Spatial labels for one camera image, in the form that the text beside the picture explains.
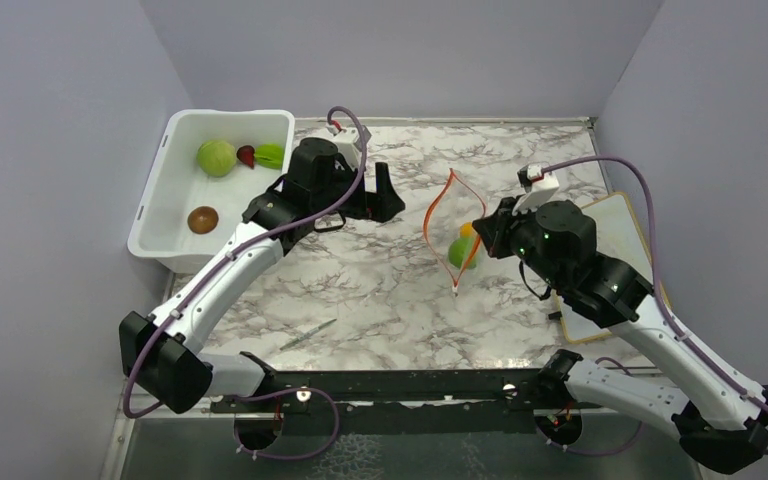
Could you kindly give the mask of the orange wrinkled fruit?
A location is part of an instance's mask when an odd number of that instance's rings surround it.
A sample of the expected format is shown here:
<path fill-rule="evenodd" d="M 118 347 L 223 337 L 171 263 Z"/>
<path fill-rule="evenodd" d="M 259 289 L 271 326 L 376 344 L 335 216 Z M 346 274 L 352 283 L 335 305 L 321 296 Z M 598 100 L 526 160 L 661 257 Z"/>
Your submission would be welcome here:
<path fill-rule="evenodd" d="M 459 237 L 460 238 L 474 238 L 477 237 L 478 234 L 476 233 L 473 225 L 471 222 L 464 223 L 459 228 Z"/>

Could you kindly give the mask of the green custard apple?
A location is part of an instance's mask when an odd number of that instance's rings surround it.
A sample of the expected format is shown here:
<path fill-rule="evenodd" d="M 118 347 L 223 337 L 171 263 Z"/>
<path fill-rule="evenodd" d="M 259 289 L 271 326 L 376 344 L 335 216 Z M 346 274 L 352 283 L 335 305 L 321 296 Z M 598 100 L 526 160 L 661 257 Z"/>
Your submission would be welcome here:
<path fill-rule="evenodd" d="M 481 241 L 477 236 L 460 237 L 453 241 L 448 249 L 449 263 L 457 270 L 475 269 L 479 263 Z"/>

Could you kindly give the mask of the clear zip bag orange zipper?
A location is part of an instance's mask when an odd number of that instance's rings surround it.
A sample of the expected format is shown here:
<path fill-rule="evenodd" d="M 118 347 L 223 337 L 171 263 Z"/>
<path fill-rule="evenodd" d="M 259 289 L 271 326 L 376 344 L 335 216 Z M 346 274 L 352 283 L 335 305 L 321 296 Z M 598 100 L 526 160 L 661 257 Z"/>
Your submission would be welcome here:
<path fill-rule="evenodd" d="M 464 223 L 472 223 L 487 214 L 488 207 L 483 195 L 458 170 L 450 168 L 445 183 L 425 211 L 422 234 L 427 248 L 448 282 L 447 290 L 454 297 L 477 274 L 486 254 L 481 245 L 478 266 L 472 270 L 457 270 L 448 261 L 449 246 L 460 238 L 459 228 Z"/>

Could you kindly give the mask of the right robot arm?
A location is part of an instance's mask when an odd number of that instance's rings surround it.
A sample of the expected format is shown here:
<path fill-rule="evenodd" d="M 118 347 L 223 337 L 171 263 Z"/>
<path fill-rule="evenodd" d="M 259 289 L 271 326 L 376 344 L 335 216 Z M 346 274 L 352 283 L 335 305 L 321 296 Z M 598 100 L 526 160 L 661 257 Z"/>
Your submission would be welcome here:
<path fill-rule="evenodd" d="M 615 374 L 559 350 L 540 370 L 539 398 L 560 407 L 594 403 L 654 427 L 697 463 L 733 474 L 768 455 L 768 385 L 737 372 L 694 341 L 659 306 L 653 285 L 597 248 L 597 224 L 570 201 L 515 211 L 504 198 L 473 228 L 489 256 L 519 258 L 577 314 L 646 356 L 668 385 Z"/>

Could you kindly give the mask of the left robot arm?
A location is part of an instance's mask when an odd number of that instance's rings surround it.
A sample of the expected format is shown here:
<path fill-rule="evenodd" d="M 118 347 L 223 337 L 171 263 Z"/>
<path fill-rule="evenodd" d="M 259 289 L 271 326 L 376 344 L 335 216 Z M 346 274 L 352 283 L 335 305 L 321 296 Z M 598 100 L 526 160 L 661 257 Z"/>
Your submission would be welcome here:
<path fill-rule="evenodd" d="M 387 163 L 375 163 L 375 189 L 366 190 L 366 158 L 362 140 L 302 139 L 282 174 L 251 200 L 229 240 L 191 281 L 149 315 L 130 312 L 121 321 L 127 417 L 153 410 L 131 407 L 136 387 L 175 413 L 216 395 L 237 396 L 254 411 L 270 405 L 269 365 L 252 354 L 205 354 L 205 342 L 248 287 L 316 231 L 319 218 L 335 213 L 343 221 L 385 223 L 404 210 Z"/>

